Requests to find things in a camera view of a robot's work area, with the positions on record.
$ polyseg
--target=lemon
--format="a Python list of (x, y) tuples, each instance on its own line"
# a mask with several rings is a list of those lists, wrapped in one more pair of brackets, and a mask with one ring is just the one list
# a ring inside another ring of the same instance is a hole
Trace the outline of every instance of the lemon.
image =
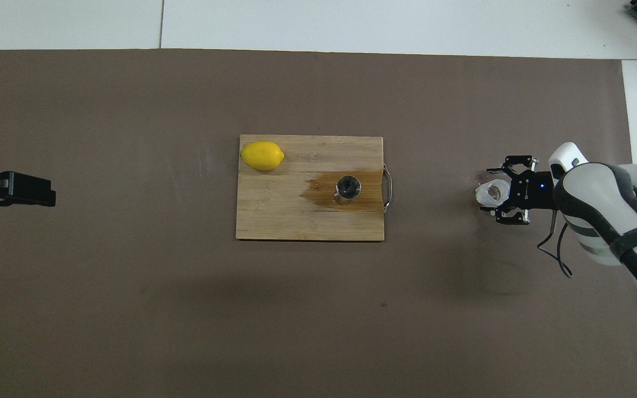
[(271, 141), (255, 141), (242, 149), (240, 157), (253, 169), (268, 171), (279, 166), (284, 159), (284, 152)]

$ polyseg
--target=wooden cutting board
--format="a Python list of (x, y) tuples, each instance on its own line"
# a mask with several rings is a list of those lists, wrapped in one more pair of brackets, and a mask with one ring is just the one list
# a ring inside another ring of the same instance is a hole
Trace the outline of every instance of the wooden cutting board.
[[(238, 159), (237, 239), (382, 241), (382, 137), (242, 134), (240, 151), (273, 141), (285, 153), (280, 166), (257, 171)], [(355, 176), (361, 193), (334, 201), (336, 183)]]

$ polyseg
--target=black cable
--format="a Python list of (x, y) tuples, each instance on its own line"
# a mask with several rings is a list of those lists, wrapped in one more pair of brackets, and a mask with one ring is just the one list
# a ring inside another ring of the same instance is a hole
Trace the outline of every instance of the black cable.
[(572, 270), (567, 267), (564, 262), (562, 262), (562, 237), (564, 236), (564, 232), (567, 230), (569, 224), (565, 223), (564, 227), (562, 227), (562, 231), (559, 233), (559, 239), (557, 239), (557, 262), (559, 263), (559, 269), (562, 270), (562, 274), (566, 277), (574, 277), (572, 274)]
[(559, 264), (559, 269), (562, 270), (562, 274), (564, 274), (564, 276), (573, 277), (574, 275), (572, 274), (572, 270), (569, 269), (569, 267), (567, 267), (567, 265), (564, 264), (564, 262), (562, 262), (562, 257), (561, 257), (562, 237), (564, 237), (564, 231), (566, 231), (567, 229), (566, 223), (564, 224), (564, 227), (562, 227), (562, 230), (559, 233), (559, 239), (557, 240), (557, 255), (551, 254), (550, 252), (547, 252), (545, 249), (542, 249), (542, 245), (546, 244), (549, 241), (549, 239), (551, 239), (552, 235), (554, 235), (554, 230), (556, 229), (556, 227), (557, 227), (557, 211), (552, 211), (552, 222), (549, 225), (549, 234), (542, 242), (539, 242), (536, 247), (539, 251), (552, 257), (552, 259), (554, 259)]

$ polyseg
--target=brown stain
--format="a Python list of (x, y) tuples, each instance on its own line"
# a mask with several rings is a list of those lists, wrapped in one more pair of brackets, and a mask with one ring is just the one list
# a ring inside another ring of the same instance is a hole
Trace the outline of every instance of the brown stain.
[[(308, 199), (325, 211), (379, 211), (382, 204), (381, 171), (331, 171), (307, 173), (306, 189), (299, 196)], [(354, 176), (361, 182), (361, 194), (347, 205), (339, 205), (333, 199), (336, 183), (343, 176)]]

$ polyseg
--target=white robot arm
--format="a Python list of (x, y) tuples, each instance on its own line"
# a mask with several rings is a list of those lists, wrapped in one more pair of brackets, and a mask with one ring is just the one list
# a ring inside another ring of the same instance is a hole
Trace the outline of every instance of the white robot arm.
[(637, 284), (637, 164), (587, 161), (573, 143), (549, 159), (554, 202), (591, 259), (625, 265)]

